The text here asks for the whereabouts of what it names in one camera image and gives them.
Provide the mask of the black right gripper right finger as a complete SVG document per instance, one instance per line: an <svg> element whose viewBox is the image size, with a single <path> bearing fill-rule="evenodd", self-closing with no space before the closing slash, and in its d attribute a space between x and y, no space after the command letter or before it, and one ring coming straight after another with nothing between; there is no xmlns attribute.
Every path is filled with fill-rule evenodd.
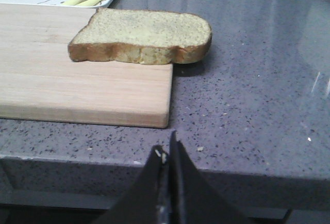
<svg viewBox="0 0 330 224"><path fill-rule="evenodd" d="M169 169L171 223L253 223L207 183L175 132L170 138Z"/></svg>

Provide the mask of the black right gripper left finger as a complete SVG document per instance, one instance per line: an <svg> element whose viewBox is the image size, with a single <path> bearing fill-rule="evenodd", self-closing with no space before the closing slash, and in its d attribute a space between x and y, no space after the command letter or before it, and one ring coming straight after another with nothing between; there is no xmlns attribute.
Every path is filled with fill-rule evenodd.
<svg viewBox="0 0 330 224"><path fill-rule="evenodd" d="M169 163L162 146L153 146L135 183L93 223L169 223Z"/></svg>

